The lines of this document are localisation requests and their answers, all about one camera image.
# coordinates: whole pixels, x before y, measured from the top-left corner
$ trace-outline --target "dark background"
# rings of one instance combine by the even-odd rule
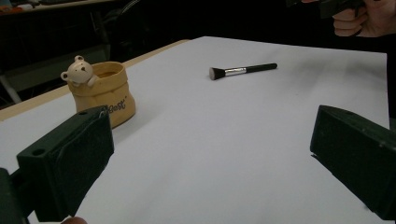
[[[110,60],[124,62],[180,39],[203,35],[332,49],[388,52],[393,36],[339,37],[332,19],[321,19],[318,3],[286,7],[284,0],[141,0],[121,16],[128,3],[73,7],[0,17],[0,73],[101,44],[90,10],[105,21]],[[63,85],[57,79],[35,90]],[[34,95],[19,92],[22,98]],[[4,90],[1,98],[9,101]]]

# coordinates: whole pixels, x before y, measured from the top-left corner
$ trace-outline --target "finger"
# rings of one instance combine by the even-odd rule
[[[356,9],[354,8],[348,8],[345,9],[335,15],[332,16],[333,19],[339,20],[339,21],[353,21],[359,16],[366,14],[367,8],[366,7],[360,7],[358,9],[358,15],[356,15]]]
[[[70,217],[67,220],[63,221],[61,224],[88,224],[88,223],[81,217]]]
[[[361,29],[361,26],[348,30],[334,29],[334,33],[338,36],[359,36],[359,34],[361,33]]]
[[[350,30],[356,29],[357,27],[361,27],[361,24],[368,20],[368,16],[366,14],[359,16],[353,21],[339,21],[334,20],[334,28],[342,29],[342,30]]]
[[[381,0],[364,0],[367,7],[382,7],[388,3],[388,1]]]

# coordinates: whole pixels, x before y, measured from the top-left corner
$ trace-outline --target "bear figurine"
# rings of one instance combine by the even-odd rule
[[[67,72],[61,73],[61,78],[64,81],[71,81],[76,87],[86,82],[91,87],[98,77],[93,73],[92,66],[78,55],[75,57],[75,61],[70,64]]]

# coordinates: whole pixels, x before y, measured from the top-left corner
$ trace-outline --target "white tabletop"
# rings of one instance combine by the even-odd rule
[[[208,75],[261,63],[278,68]],[[388,128],[385,54],[204,36],[127,73],[136,114],[78,209],[88,223],[390,223],[309,150],[319,105]],[[0,122],[0,166],[14,172],[18,152],[74,113],[69,93]]]

